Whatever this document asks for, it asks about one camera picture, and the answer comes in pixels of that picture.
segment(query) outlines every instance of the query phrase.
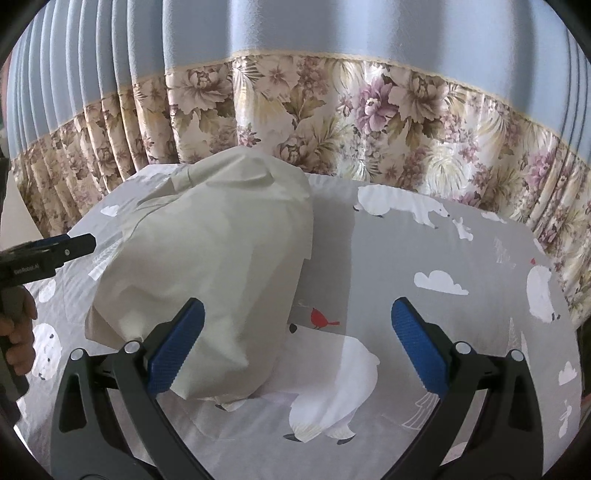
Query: white pillowcase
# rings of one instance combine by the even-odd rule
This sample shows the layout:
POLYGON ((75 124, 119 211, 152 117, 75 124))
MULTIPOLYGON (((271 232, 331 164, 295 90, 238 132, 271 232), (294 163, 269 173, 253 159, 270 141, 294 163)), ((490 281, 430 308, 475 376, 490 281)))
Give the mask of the white pillowcase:
POLYGON ((172 386, 227 403, 269 377, 305 258, 313 212, 304 173, 236 147, 173 175, 125 221, 86 337, 113 348, 145 339, 190 298, 205 327, 172 386))

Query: gray bedsheet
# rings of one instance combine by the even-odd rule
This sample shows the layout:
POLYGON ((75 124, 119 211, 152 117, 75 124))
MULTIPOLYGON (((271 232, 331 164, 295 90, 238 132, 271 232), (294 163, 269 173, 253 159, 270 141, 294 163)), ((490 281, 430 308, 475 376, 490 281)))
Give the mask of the gray bedsheet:
MULTIPOLYGON (((69 352, 108 351, 84 338, 96 280, 116 252, 126 214, 174 168, 182 167, 148 167, 118 187, 71 231, 94 234, 96 252, 30 286, 40 312, 38 357, 19 427, 43 465, 50 460, 51 414, 69 352)), ((453 341, 494 355, 524 351, 549 468, 577 432, 581 375, 566 301, 531 232, 407 192, 359 189, 363 184, 326 176, 310 176, 310 184, 313 255, 294 300, 295 326, 271 378, 253 398, 225 410, 172 392, 160 397, 204 466, 218 480, 380 478, 437 402, 391 327, 392 302, 407 296, 453 341)), ((467 441, 482 400, 474 402, 452 453, 467 441)), ((148 459, 116 394, 113 402, 133 450, 148 459)))

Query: hand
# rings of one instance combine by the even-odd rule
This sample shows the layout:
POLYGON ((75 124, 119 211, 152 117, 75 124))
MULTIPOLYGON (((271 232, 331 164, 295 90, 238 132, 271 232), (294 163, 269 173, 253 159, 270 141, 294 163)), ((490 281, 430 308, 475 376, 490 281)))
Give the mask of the hand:
POLYGON ((33 368, 35 350, 33 349, 33 320, 37 320, 35 299, 25 287, 25 300, 21 317, 12 319, 0 313, 0 336, 8 336, 12 347, 6 352, 6 361, 14 367, 17 375, 26 375, 33 368))

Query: red bird print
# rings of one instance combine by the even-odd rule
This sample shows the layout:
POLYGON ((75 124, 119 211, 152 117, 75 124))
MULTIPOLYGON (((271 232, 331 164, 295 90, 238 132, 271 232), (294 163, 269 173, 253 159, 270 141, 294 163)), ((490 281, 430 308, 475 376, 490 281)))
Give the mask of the red bird print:
POLYGON ((321 328, 326 327, 327 325, 340 325, 340 322, 329 322, 324 315, 322 315, 318 310, 312 309, 312 314, 310 315, 310 320, 314 325, 314 330, 320 330, 321 328))

